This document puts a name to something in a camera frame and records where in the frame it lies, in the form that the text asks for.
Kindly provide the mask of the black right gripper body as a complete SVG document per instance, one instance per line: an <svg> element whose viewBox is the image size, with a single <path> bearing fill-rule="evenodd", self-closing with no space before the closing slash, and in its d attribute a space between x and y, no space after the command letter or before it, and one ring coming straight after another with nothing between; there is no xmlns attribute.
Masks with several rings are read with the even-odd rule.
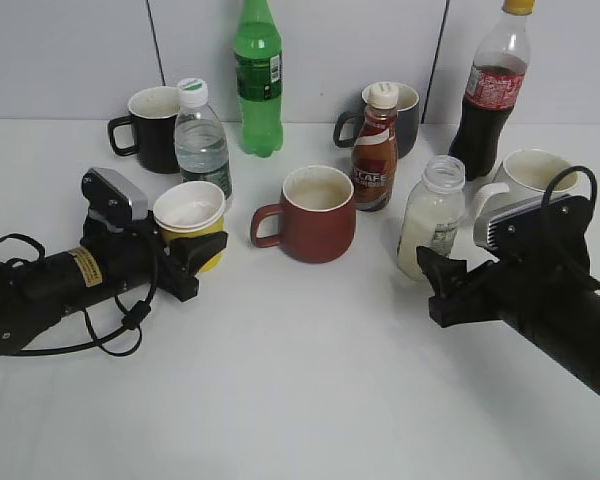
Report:
<svg viewBox="0 0 600 480"><path fill-rule="evenodd" d="M449 297L434 294L429 314L443 328L501 320L529 341L595 339L595 294L566 266L538 271L513 259L486 261L468 269Z"/></svg>

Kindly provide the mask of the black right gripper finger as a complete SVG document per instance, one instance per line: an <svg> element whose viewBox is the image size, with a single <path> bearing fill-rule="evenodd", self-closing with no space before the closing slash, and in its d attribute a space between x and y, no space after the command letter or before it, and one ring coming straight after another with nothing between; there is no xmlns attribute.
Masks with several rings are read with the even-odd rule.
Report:
<svg viewBox="0 0 600 480"><path fill-rule="evenodd" d="M466 260L445 257L425 246L416 248L416 259L437 297L447 298L464 284L468 272Z"/></svg>

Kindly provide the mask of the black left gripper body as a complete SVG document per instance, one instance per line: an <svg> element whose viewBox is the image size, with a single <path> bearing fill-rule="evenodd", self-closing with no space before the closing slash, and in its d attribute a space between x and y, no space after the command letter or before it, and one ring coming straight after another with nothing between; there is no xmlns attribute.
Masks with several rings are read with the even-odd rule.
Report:
<svg viewBox="0 0 600 480"><path fill-rule="evenodd" d="M198 295L198 245L178 238L167 246L151 216L126 229L116 228L90 212L83 224L81 245L94 257L103 283L83 294L85 302L102 302L156 278L156 287L181 302Z"/></svg>

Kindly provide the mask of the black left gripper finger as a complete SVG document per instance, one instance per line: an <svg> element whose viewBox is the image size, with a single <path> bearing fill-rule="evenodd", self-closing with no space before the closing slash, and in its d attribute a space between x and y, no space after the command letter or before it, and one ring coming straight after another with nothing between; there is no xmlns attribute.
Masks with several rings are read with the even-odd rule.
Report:
<svg viewBox="0 0 600 480"><path fill-rule="evenodd" d="M218 231L198 237L182 237L171 241L171 257L187 275L196 275L226 248L228 234Z"/></svg>

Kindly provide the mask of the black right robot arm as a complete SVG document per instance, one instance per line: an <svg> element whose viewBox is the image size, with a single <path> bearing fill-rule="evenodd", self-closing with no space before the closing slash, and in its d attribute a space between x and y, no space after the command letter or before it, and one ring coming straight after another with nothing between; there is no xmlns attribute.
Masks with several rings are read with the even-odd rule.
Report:
<svg viewBox="0 0 600 480"><path fill-rule="evenodd" d="M600 396L599 295L557 265L501 258L468 270L428 247L416 255L440 327L502 321Z"/></svg>

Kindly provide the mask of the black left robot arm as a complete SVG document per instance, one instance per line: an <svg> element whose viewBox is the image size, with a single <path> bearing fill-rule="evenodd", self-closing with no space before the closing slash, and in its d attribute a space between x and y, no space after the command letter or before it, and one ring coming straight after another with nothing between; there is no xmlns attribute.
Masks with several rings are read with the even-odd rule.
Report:
<svg viewBox="0 0 600 480"><path fill-rule="evenodd" d="M157 291L181 302L197 296L198 273L227 245L224 231L197 238L165 242L152 216L115 227L104 220L86 218L78 247L48 256L33 238L13 233L11 239L34 248L33 260L0 261L0 356L43 357L104 350L108 342L128 331L139 332L151 311ZM63 318L148 285L145 298L121 306L121 325L98 336L85 322L89 341L51 349L32 349L30 343Z"/></svg>

